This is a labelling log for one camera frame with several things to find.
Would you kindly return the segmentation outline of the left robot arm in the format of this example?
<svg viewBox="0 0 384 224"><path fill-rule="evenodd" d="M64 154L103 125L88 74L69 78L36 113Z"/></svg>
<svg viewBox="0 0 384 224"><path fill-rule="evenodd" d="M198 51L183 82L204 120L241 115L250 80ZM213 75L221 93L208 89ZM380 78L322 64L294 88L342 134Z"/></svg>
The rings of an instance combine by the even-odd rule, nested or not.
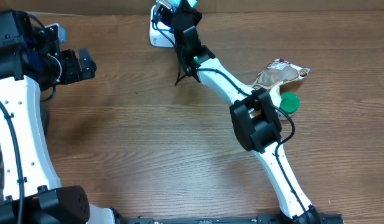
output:
<svg viewBox="0 0 384 224"><path fill-rule="evenodd" d="M87 49L61 50L65 31L13 9L0 12L0 147L5 202L0 223L121 223L91 204L82 187L64 187L52 165L40 94L95 76Z"/></svg>

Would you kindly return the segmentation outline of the teal tissue pack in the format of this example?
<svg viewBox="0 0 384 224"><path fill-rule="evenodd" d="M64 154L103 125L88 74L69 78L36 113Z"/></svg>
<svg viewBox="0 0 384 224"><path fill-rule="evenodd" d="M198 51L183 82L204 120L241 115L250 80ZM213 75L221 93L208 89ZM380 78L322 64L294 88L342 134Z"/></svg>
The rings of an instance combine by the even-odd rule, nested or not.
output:
<svg viewBox="0 0 384 224"><path fill-rule="evenodd" d="M171 12L195 12L197 0L170 0Z"/></svg>

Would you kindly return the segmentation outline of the green lid jar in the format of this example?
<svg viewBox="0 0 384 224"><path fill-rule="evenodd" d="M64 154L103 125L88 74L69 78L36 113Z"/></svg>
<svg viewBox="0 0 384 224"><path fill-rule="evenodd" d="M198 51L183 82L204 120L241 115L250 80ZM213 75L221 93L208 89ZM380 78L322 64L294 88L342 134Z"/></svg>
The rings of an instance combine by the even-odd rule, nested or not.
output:
<svg viewBox="0 0 384 224"><path fill-rule="evenodd" d="M300 100L298 96L291 92L284 92L281 94L281 103L279 109L281 109L290 118L299 109Z"/></svg>

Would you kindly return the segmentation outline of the brown beige snack pouch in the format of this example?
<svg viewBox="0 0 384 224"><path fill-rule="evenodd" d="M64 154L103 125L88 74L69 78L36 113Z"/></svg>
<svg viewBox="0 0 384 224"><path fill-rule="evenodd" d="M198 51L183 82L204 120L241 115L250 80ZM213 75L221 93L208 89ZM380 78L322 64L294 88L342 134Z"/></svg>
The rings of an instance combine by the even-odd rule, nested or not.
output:
<svg viewBox="0 0 384 224"><path fill-rule="evenodd" d="M277 58L258 74L250 87L256 90L260 88L268 90L273 104L279 107L281 104L280 86L303 80L310 71L310 68L300 67Z"/></svg>

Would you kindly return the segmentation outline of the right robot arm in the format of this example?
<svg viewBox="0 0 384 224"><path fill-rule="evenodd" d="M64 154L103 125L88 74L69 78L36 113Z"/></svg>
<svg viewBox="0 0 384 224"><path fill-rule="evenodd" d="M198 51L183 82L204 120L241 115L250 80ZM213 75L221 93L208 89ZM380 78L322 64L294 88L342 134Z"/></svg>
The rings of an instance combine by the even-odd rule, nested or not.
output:
<svg viewBox="0 0 384 224"><path fill-rule="evenodd" d="M321 218L300 188L284 153L278 113L265 89L250 88L235 78L203 45L196 29L202 19L189 1L157 1L152 29L169 39L177 54L179 71L211 88L230 110L235 136L261 162L278 198L283 223L320 223Z"/></svg>

